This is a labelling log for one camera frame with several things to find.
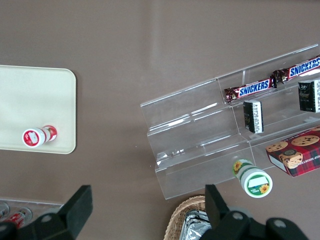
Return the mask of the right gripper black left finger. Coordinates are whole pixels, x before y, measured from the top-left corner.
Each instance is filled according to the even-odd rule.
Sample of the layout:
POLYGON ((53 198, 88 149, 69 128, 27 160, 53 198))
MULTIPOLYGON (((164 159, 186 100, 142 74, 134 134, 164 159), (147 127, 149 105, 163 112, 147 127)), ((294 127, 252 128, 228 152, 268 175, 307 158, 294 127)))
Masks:
POLYGON ((77 238, 93 212, 91 185, 82 185, 60 208, 58 216, 72 238, 77 238))

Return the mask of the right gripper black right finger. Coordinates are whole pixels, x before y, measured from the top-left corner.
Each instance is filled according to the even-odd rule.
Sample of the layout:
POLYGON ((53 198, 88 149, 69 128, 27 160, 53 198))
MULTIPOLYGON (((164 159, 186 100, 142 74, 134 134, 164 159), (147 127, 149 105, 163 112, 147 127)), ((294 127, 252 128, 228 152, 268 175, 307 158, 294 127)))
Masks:
POLYGON ((229 207, 214 184, 205 185, 205 212, 212 229, 230 212, 229 207))

